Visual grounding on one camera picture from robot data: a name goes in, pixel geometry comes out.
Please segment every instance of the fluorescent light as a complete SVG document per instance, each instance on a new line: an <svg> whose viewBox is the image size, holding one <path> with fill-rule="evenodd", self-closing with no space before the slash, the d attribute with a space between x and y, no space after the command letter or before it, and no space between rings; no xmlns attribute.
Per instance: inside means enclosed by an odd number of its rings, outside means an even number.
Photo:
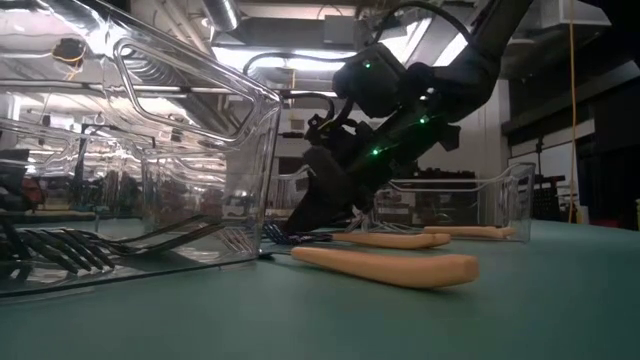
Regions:
<svg viewBox="0 0 640 360"><path fill-rule="evenodd" d="M260 55L262 51L252 51L244 49L227 49L227 48L214 48L214 53L218 58L218 61L234 67L236 69L242 69L244 65L256 55ZM335 51L303 51L295 50L294 54L315 56L325 59L336 59L342 57L353 56L354 52L335 52ZM254 63L254 66L259 67L290 67L296 70L338 70L344 65L342 62L322 62L305 59L282 59L282 58L263 58Z"/></svg>
<svg viewBox="0 0 640 360"><path fill-rule="evenodd" d="M406 63L409 60L411 54L422 40L422 37L429 29L431 24L431 18L416 21L407 25L407 35L389 38L380 41L383 43L389 51L400 61Z"/></svg>
<svg viewBox="0 0 640 360"><path fill-rule="evenodd" d="M462 50L467 46L467 40L464 39L462 34L458 34L447 47L444 49L436 63L433 66L448 66L451 62L460 55Z"/></svg>
<svg viewBox="0 0 640 360"><path fill-rule="evenodd" d="M309 90L309 91L305 91L305 90L291 90L291 94L303 94L303 93L308 93L308 92L313 92L315 94L321 94L324 96L328 96L328 97L335 97L337 98L338 95L336 95L336 93L332 92L332 91L313 91L313 90Z"/></svg>

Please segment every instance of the transparent plastic container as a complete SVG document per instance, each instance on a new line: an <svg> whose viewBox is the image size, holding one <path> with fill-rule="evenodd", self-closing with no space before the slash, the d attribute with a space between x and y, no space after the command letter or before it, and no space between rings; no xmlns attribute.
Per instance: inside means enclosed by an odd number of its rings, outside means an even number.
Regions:
<svg viewBox="0 0 640 360"><path fill-rule="evenodd" d="M492 179L396 179L375 195L370 214L346 231L421 232L425 226L513 228L505 240L528 242L535 164L514 164ZM284 222L307 190L306 169L272 178L267 218Z"/></svg>
<svg viewBox="0 0 640 360"><path fill-rule="evenodd" d="M271 178L266 217L270 221L286 221L307 193L309 179L304 166L294 174Z"/></svg>
<svg viewBox="0 0 640 360"><path fill-rule="evenodd" d="M374 223L412 228L512 228L528 242L535 164L514 164L492 179L396 179L376 193Z"/></svg>
<svg viewBox="0 0 640 360"><path fill-rule="evenodd" d="M276 93L100 1L9 2L0 20L0 296L257 257ZM59 245L47 229L114 268L63 269L35 249Z"/></svg>

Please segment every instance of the black cable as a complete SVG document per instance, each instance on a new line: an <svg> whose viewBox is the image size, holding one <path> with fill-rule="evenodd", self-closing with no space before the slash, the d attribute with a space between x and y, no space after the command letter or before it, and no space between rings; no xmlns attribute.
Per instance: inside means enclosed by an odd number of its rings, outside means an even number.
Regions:
<svg viewBox="0 0 640 360"><path fill-rule="evenodd" d="M325 100L329 104L329 109L327 110L327 115L324 117L325 121L333 119L333 117L335 116L335 113L336 113L336 107L333 104L333 100L331 100L330 97L328 97L327 95L324 95L324 94L314 93L314 92L305 92L305 93L299 93L299 94L291 94L291 93L287 94L287 93L285 93L285 94L282 94L282 98L283 99L316 98L316 99Z"/></svg>
<svg viewBox="0 0 640 360"><path fill-rule="evenodd" d="M389 12L387 12L387 15L384 16L384 18L378 25L379 29L378 29L378 32L376 33L376 36L373 38L373 44L380 41L380 38L382 37L382 33L384 32L384 25L393 17L396 11L406 7L417 7L417 8L425 9L425 10L431 11L436 15L441 16L443 19L449 22L454 28L456 28L456 30L458 30L460 34L462 34L462 36L464 36L464 39L467 40L468 44L470 45L475 44L475 39L473 38L469 30L467 30L467 27L464 26L464 24L460 22L460 20L458 20L455 16L451 15L451 13L442 9L441 7L438 7L433 4L429 4L424 1L419 1L419 0L407 1L402 4L398 4L397 6L389 10Z"/></svg>
<svg viewBox="0 0 640 360"><path fill-rule="evenodd" d="M349 114L351 114L351 110L353 110L353 100L347 99L347 101L344 103L344 106L342 107L342 110L340 110L340 113L336 117L336 121L342 123L347 120L349 118Z"/></svg>
<svg viewBox="0 0 640 360"><path fill-rule="evenodd" d="M288 52L262 53L262 54L256 55L256 56L252 57L251 59L249 59L249 61L247 61L247 63L244 64L244 67L242 68L242 73L244 75L247 75L249 73L249 68L251 67L251 64L253 64L254 62L256 62L256 61L258 61L260 59L270 58L270 57L281 58L281 59L304 59L304 60L312 60L312 61L332 63L332 62L347 62L349 60L352 60L356 56L358 56L358 55L356 54L356 55L348 56L348 57L345 57L345 58L336 58L336 59L331 59L330 58L330 59L326 59L326 58L319 58L319 57L309 56L309 55L293 54L293 53L288 53Z"/></svg>

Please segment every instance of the workbench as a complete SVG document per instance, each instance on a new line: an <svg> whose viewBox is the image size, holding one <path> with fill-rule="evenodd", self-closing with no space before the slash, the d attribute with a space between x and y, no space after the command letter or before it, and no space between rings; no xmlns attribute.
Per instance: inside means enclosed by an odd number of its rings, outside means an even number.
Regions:
<svg viewBox="0 0 640 360"><path fill-rule="evenodd" d="M396 288L286 256L0 305L2 359L639 359L640 233L454 241L480 278Z"/></svg>

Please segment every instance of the wooden spoon handle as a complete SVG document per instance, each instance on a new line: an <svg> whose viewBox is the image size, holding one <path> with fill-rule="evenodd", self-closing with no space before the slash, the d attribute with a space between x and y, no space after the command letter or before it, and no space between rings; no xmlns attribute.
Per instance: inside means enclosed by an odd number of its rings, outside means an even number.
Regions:
<svg viewBox="0 0 640 360"><path fill-rule="evenodd" d="M294 259L364 279L409 288L436 288L471 282L478 260L467 255L404 257L296 247Z"/></svg>
<svg viewBox="0 0 640 360"><path fill-rule="evenodd" d="M383 233L335 233L333 240L388 249L414 250L448 244L448 234L398 235Z"/></svg>
<svg viewBox="0 0 640 360"><path fill-rule="evenodd" d="M451 236L474 236L491 239L505 239L515 232L512 228L496 229L493 226L427 226L426 234L449 234Z"/></svg>

